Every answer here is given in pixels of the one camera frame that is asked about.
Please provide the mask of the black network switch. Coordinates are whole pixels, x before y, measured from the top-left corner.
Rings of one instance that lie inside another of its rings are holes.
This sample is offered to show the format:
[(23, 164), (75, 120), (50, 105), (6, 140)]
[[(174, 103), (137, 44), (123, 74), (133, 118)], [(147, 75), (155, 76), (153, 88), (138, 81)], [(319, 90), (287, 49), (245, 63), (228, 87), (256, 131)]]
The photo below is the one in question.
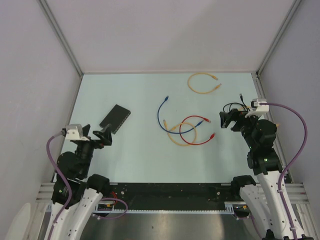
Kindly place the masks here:
[(115, 135), (130, 114), (130, 110), (116, 104), (100, 122), (99, 126), (105, 128), (106, 126), (111, 125), (111, 133)]

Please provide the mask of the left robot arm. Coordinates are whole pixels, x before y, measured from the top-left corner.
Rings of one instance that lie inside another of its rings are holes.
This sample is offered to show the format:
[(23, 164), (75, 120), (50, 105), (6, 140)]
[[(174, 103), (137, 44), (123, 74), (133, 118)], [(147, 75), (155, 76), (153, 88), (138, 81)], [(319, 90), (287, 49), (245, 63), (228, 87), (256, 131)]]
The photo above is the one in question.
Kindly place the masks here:
[[(46, 240), (78, 240), (100, 200), (112, 191), (110, 180), (99, 174), (88, 175), (94, 150), (112, 145), (111, 124), (95, 130), (96, 139), (89, 136), (90, 125), (70, 124), (46, 143), (47, 156), (56, 172), (51, 197), (51, 215)], [(54, 160), (50, 143), (63, 136), (76, 144), (76, 150), (62, 153)]]

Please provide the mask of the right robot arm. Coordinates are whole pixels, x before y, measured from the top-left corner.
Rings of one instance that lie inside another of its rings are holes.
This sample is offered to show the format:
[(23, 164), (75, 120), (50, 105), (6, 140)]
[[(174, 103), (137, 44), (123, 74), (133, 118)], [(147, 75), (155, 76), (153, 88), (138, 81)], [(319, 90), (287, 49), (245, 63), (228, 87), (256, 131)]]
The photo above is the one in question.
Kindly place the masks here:
[(249, 147), (247, 164), (256, 180), (249, 175), (231, 181), (230, 194), (246, 203), (257, 232), (263, 240), (309, 240), (291, 205), (284, 181), (284, 170), (273, 147), (277, 126), (236, 108), (219, 113), (220, 126), (231, 122), (233, 132), (240, 132)]

